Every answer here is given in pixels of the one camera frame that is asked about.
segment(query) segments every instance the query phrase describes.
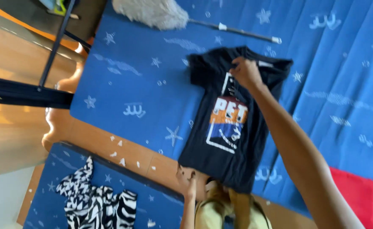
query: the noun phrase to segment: black and white patterned clothing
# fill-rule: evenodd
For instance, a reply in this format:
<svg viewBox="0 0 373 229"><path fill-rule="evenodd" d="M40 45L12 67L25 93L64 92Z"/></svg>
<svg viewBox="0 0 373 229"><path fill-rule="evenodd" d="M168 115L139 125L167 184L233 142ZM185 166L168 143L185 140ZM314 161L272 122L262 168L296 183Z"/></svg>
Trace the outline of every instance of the black and white patterned clothing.
<svg viewBox="0 0 373 229"><path fill-rule="evenodd" d="M93 160L65 177L56 192L68 198L65 212L69 229L132 229L136 219L137 194L123 190L113 195L107 186L95 187L90 181Z"/></svg>

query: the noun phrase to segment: blue fabric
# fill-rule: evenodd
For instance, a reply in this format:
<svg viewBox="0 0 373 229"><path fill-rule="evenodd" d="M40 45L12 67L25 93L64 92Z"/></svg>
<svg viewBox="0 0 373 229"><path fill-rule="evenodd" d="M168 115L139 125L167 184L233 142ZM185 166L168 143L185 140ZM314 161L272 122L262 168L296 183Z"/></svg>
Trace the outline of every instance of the blue fabric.
<svg viewBox="0 0 373 229"><path fill-rule="evenodd" d="M282 44L194 24L158 31L117 15L109 1L72 102L73 117L177 160L203 93L189 83L183 59L245 44L294 60L280 103L330 166L373 180L373 0L179 4L196 20L280 37ZM142 103L142 109L135 104L132 115L134 104L127 103ZM253 193L309 215L270 136Z"/></svg>
<svg viewBox="0 0 373 229"><path fill-rule="evenodd" d="M85 165L87 156L83 156L62 143L55 143L45 162L38 188L25 220L25 229L63 229L67 228L67 219L63 209L67 198L55 193L56 186L66 176L73 174ZM184 204L174 197L151 188L149 183L141 183L133 178L110 169L94 160L94 173L91 184L106 185L113 193L123 189L138 194L136 221L134 228L148 228L147 222L155 222L154 228L179 228Z"/></svg>

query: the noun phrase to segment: red cloth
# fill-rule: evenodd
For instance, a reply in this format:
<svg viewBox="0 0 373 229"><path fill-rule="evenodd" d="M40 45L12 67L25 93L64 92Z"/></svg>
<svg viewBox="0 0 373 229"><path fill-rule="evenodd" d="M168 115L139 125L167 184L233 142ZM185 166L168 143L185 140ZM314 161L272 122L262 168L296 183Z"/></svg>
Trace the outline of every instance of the red cloth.
<svg viewBox="0 0 373 229"><path fill-rule="evenodd" d="M373 180L331 168L336 186L366 229L373 229Z"/></svg>

